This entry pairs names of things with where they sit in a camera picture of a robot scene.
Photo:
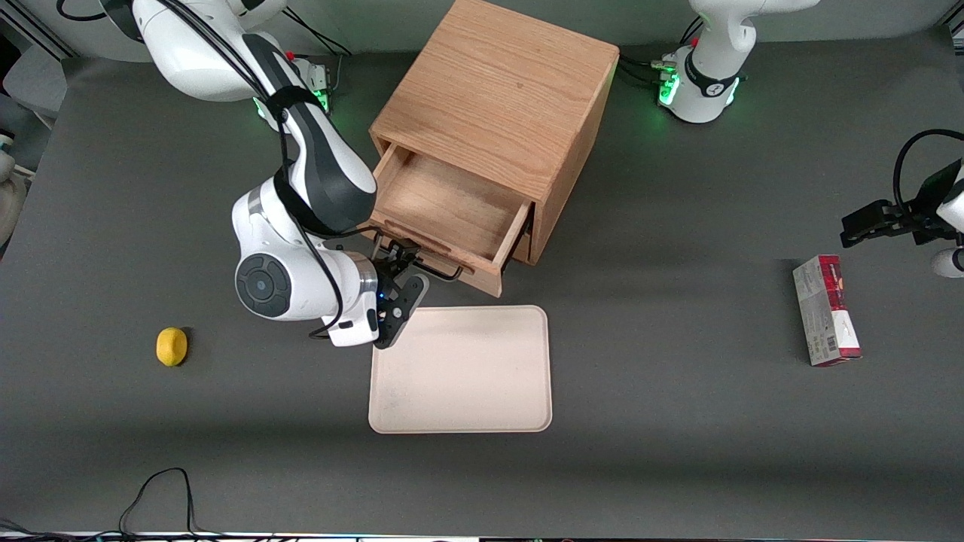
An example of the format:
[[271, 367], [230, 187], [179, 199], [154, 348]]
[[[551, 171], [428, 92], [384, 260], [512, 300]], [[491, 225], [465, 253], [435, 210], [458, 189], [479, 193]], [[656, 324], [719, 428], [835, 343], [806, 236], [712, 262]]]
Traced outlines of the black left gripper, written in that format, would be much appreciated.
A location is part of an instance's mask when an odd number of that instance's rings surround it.
[[951, 225], [938, 215], [940, 205], [948, 196], [961, 195], [955, 185], [962, 181], [962, 161], [957, 159], [935, 174], [927, 176], [913, 199], [906, 200], [901, 191], [902, 163], [895, 165], [892, 178], [892, 195], [895, 206], [889, 200], [875, 200], [843, 217], [840, 243], [850, 249], [865, 240], [910, 234], [916, 245], [934, 240], [950, 240], [962, 244], [962, 228]]

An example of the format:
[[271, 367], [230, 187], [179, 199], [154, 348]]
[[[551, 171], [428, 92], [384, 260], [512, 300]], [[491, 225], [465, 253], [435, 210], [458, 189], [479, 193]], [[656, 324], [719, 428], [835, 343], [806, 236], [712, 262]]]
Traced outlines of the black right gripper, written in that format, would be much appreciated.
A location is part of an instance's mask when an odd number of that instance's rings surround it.
[[373, 260], [378, 291], [400, 291], [404, 283], [399, 280], [419, 261], [420, 249], [419, 244], [407, 238], [390, 241], [390, 253]]

